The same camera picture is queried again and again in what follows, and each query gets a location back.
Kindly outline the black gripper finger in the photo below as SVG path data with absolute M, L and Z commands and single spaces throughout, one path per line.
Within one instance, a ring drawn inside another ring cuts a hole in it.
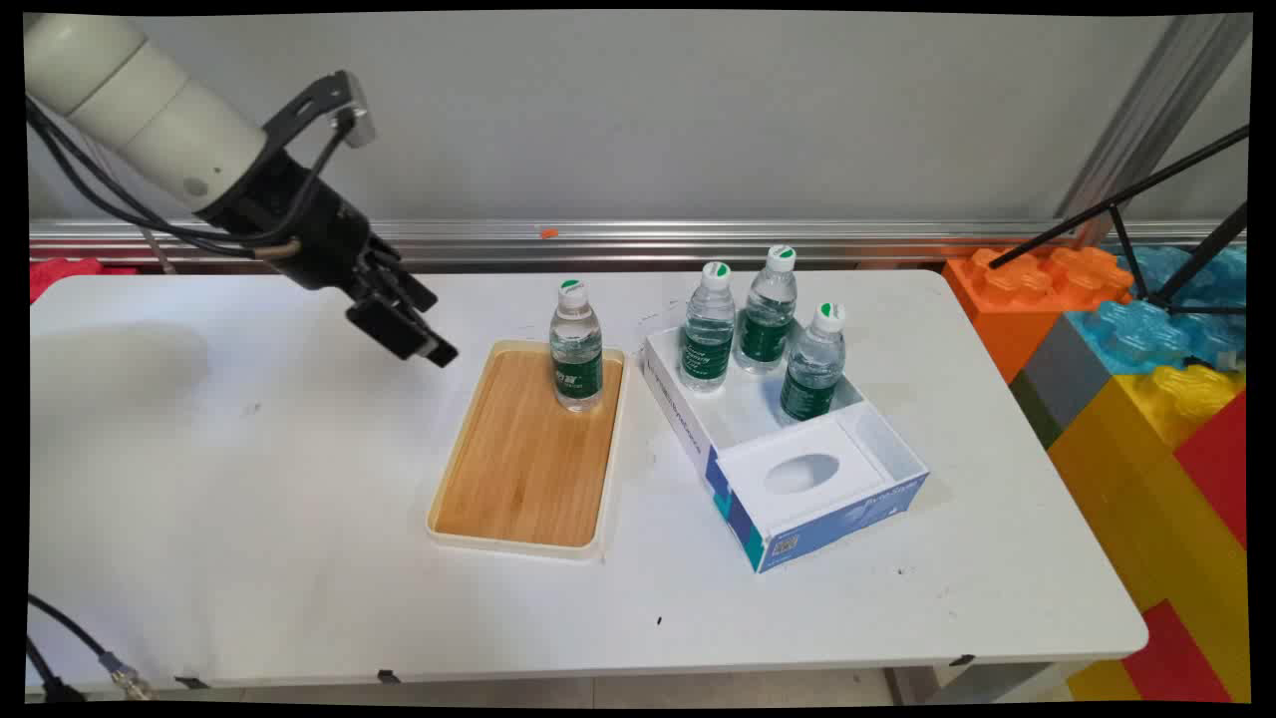
M 371 282 L 383 295 L 393 295 L 401 304 L 410 304 L 415 312 L 427 312 L 438 304 L 438 296 L 403 264 L 401 251 L 376 233 L 369 237 L 369 270 Z
M 443 369 L 459 356 L 459 349 L 425 321 L 424 312 L 435 304 L 438 296 L 430 289 L 410 291 L 407 295 L 373 291 L 355 300 L 345 315 L 347 321 L 397 358 L 420 356 Z

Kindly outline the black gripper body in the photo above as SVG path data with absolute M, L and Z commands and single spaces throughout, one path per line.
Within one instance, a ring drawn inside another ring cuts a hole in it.
M 309 170 L 297 165 L 286 150 L 251 165 L 242 179 L 228 187 L 199 217 L 228 233 L 258 233 L 285 218 L 293 195 L 302 187 Z M 310 203 L 291 226 L 288 238 L 300 249 L 290 258 L 267 263 L 305 287 L 305 289 L 359 291 L 357 269 L 382 268 L 401 272 L 401 255 L 382 240 L 367 218 L 350 205 L 320 179 L 313 182 Z

